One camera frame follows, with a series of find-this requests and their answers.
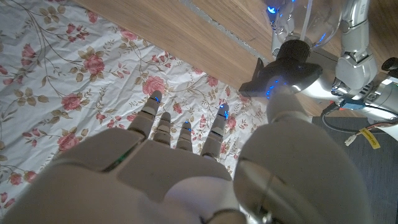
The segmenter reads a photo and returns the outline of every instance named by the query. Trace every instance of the floral fabric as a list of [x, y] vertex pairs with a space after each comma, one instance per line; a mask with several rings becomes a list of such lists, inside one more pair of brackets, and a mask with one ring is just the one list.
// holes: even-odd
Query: floral fabric
[[229, 104], [220, 162], [230, 173], [266, 122], [264, 105], [70, 1], [0, 0], [0, 21], [0, 215], [54, 156], [127, 127], [155, 90], [157, 120], [172, 115], [172, 147], [189, 120], [194, 153]]

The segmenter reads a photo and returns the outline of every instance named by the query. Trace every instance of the yellow label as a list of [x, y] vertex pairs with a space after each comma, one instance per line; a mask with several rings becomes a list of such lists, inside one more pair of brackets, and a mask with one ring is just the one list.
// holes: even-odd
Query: yellow label
[[366, 128], [359, 130], [363, 136], [369, 141], [373, 149], [380, 149], [380, 144], [374, 135]]

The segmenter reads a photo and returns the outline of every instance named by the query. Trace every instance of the wire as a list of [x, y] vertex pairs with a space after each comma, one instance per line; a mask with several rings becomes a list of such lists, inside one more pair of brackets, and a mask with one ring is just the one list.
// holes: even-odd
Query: wire
[[[330, 123], [326, 120], [326, 115], [330, 114], [330, 113], [333, 112], [333, 111], [338, 110], [339, 108], [340, 108], [340, 107], [339, 107], [338, 105], [336, 105], [335, 103], [332, 103], [331, 105], [329, 105], [328, 107], [326, 107], [326, 108], [322, 111], [322, 114], [321, 114], [321, 119], [322, 119], [323, 124], [324, 124], [326, 127], [330, 128], [330, 129], [332, 129], [332, 130], [335, 130], [335, 131], [339, 131], [339, 132], [342, 132], [342, 133], [349, 133], [349, 134], [357, 135], [357, 134], [359, 133], [359, 130], [353, 130], [353, 129], [346, 129], [346, 128], [336, 127], [336, 126], [330, 124]], [[377, 125], [377, 124], [381, 124], [381, 123], [376, 123], [376, 124], [371, 125], [371, 126], [370, 126], [371, 129], [377, 127], [377, 126], [374, 126], [374, 125]], [[387, 133], [385, 133], [384, 131], [371, 131], [371, 132], [372, 132], [372, 134], [387, 134]]]
[[373, 109], [381, 110], [381, 111], [393, 114], [395, 117], [398, 118], [398, 114], [395, 114], [395, 113], [393, 113], [393, 112], [391, 112], [391, 111], [389, 111], [387, 109], [384, 109], [384, 108], [378, 108], [377, 106], [371, 106], [371, 105], [365, 105], [365, 108], [373, 108]]

